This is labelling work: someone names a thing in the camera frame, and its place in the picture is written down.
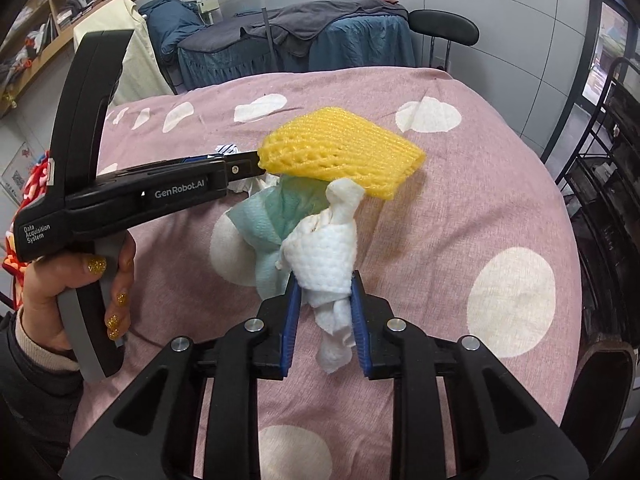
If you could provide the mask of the left hand gold nails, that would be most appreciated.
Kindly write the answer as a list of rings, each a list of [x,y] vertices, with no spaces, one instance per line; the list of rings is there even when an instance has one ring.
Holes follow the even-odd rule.
[[[131,324],[130,292],[134,284],[135,255],[136,243],[131,235],[126,235],[104,313],[106,333],[111,340],[124,336]],[[58,312],[58,296],[66,289],[99,281],[106,270],[104,257],[70,252],[31,263],[26,269],[23,287],[22,325],[25,334],[47,350],[70,350],[72,346]]]

